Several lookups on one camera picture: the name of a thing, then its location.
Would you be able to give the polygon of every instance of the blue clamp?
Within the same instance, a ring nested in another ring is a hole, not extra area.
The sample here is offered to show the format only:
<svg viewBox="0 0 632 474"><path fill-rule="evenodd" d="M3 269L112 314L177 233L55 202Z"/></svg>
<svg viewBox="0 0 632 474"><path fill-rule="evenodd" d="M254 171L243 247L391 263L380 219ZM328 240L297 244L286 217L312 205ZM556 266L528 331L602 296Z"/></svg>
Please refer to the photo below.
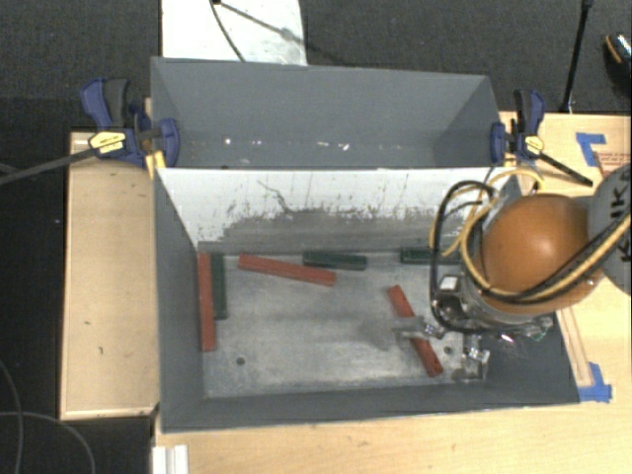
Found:
<svg viewBox="0 0 632 474"><path fill-rule="evenodd" d="M578 388L580 400L582 402L595 401L608 404L612 398L612 385L603 382L601 369L598 364L589 361L589 367L591 368L594 385L588 388Z"/></svg>
<svg viewBox="0 0 632 474"><path fill-rule="evenodd" d="M513 154L518 161L531 162L540 157L539 154L532 153L526 144L528 137L537 135L544 120L544 99L535 90L515 90L513 98L517 120L513 120L511 133L507 132L501 122L492 124L490 155L494 165L501 165L507 152Z"/></svg>
<svg viewBox="0 0 632 474"><path fill-rule="evenodd" d="M127 85L126 79L107 81L103 77L98 77L87 83L80 91L84 112L94 120L97 129L115 129L118 135L124 135L124 139L121 137L117 142L115 150L112 150L111 146L93 147L95 155L101 159L116 159L144 168L145 156L149 152L143 149L141 141L149 139L153 144L153 138L149 137L154 137L154 133L157 133L161 139L156 143L165 154L165 164L167 167L174 167L180 153L180 134L176 121L164 118L158 121L155 129L151 129L151 119L140 105L131 104L128 108L125 107ZM134 129L125 127L127 111L133 118Z"/></svg>

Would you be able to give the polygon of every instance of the red wooden stick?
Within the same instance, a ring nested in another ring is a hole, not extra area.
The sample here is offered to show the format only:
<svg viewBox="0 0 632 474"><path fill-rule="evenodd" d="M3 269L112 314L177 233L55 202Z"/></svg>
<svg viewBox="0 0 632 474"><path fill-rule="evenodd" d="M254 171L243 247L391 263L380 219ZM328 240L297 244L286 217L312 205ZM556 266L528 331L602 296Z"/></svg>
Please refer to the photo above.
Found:
<svg viewBox="0 0 632 474"><path fill-rule="evenodd" d="M298 264L289 264L270 258L256 257L242 253L239 255L237 267L242 271L268 274L270 276L287 277L289 279L304 280L314 284L333 286L336 282L336 274L324 269L305 267Z"/></svg>
<svg viewBox="0 0 632 474"><path fill-rule="evenodd" d="M415 316L415 312L399 284L388 288L387 294L391 304L393 304L393 309L395 309L400 318L412 318ZM428 376L435 377L443 372L441 362L430 342L424 339L411 339L411 343L413 343L413 347L422 361Z"/></svg>
<svg viewBox="0 0 632 474"><path fill-rule="evenodd" d="M199 294L199 337L201 349L212 352L217 344L215 334L215 313L210 268L210 255L197 253L197 291Z"/></svg>

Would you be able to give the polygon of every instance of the yellow cable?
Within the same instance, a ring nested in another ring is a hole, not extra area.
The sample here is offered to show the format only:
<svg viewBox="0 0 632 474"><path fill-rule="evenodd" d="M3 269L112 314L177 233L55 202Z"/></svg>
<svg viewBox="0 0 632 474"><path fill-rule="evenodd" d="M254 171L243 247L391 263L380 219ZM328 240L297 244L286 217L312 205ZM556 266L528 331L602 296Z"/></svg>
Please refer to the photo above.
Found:
<svg viewBox="0 0 632 474"><path fill-rule="evenodd" d="M540 191L544 190L544 180L538 176L535 172L531 171L531 170L521 170L521 169L515 169L515 170L507 170L505 172L501 172L500 174L494 176L490 181L487 182L488 186L493 186L495 183L497 183L500 179L504 179L504 178L509 178L509 177L513 177L513 176L526 176L529 177L531 179L533 179L533 181L535 181L535 183L538 186L538 189ZM479 190L480 194L478 195L478 198L476 199L476 201L481 201L483 199L483 193L484 191L476 186L471 186L468 188L464 188L463 190L459 190L458 192L454 193L451 197L450 200L459 197L460 195L469 193L471 191L474 190ZM465 225L468 223L468 221L470 221L472 219L472 216L474 216L474 214L476 213L476 209L477 209L477 205L473 205L472 208L470 209L470 211L468 212L465 221L463 223L463 227L465 227ZM435 229L436 229L436 217L434 218L434 222L433 225L431 226L431 231L429 233L429 246L432 249L433 245L434 245L434 239L435 239ZM452 244L450 244L450 246L444 250L441 254L445 257L451 255L452 253L454 253L454 251L456 251L456 249L459 247L459 244L461 243L463 239L463 229L461 229L461 231L459 232L459 234L456 236L456 239L454 239L454 241L452 242Z"/></svg>

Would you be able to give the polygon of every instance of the wooden table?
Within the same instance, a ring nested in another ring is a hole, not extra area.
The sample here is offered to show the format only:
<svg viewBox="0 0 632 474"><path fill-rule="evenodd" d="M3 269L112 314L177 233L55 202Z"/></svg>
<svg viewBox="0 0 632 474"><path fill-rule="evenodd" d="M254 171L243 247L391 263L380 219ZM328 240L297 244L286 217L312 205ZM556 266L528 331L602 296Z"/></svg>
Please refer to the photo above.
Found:
<svg viewBox="0 0 632 474"><path fill-rule="evenodd" d="M502 114L508 120L511 114ZM629 153L630 118L547 115L547 152L598 184L577 131ZM73 136L73 150L85 135ZM542 164L549 191L589 195ZM159 400L151 184L140 170L87 161L70 171L62 419L149 414ZM572 308L609 404L316 426L157 434L189 447L193 474L278 472L627 472L632 465L630 297L610 282ZM586 367L578 367L578 372Z"/></svg>

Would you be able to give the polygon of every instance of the gray divider panel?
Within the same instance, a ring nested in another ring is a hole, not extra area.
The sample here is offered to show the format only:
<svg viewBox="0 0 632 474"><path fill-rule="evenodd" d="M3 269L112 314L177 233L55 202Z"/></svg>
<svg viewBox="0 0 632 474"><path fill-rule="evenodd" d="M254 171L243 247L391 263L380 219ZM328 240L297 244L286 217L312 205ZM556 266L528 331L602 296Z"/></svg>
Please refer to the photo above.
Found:
<svg viewBox="0 0 632 474"><path fill-rule="evenodd" d="M154 119L179 167L484 167L485 76L152 58Z"/></svg>

